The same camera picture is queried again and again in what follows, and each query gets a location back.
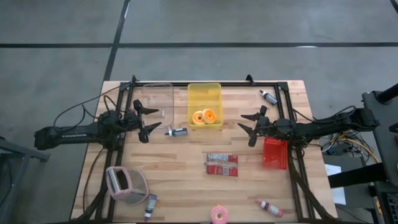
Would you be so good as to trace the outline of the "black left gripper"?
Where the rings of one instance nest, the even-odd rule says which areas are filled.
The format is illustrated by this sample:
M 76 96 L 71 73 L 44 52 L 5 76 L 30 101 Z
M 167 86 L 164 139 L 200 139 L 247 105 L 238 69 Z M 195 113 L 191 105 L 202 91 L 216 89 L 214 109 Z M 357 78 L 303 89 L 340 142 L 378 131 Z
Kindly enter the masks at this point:
M 158 123 L 154 123 L 154 124 L 145 126 L 144 121 L 143 121 L 143 115 L 156 113 L 159 110 L 145 108 L 139 100 L 133 101 L 133 108 L 134 108 L 133 111 L 126 110 L 126 112 L 125 112 L 125 115 L 124 115 L 125 128 L 128 131 L 133 131 L 135 129 L 138 129 L 139 130 L 138 136 L 139 136 L 140 142 L 148 143 L 149 142 L 148 134 L 153 132 L 153 130 L 156 129 L 158 126 L 160 126 L 162 123 L 158 122 Z

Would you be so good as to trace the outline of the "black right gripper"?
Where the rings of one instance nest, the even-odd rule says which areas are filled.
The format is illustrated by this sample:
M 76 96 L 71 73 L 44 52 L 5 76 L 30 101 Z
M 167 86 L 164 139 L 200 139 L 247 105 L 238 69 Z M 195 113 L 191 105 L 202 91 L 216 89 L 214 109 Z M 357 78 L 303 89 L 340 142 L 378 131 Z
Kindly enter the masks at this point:
M 293 121 L 289 119 L 280 118 L 276 121 L 271 122 L 270 119 L 266 116 L 266 112 L 267 107 L 262 105 L 259 112 L 255 114 L 241 115 L 242 118 L 255 122 L 253 128 L 238 123 L 238 126 L 249 135 L 249 147 L 254 147 L 256 145 L 256 141 L 259 136 L 286 140 L 288 138 L 290 130 L 293 128 Z

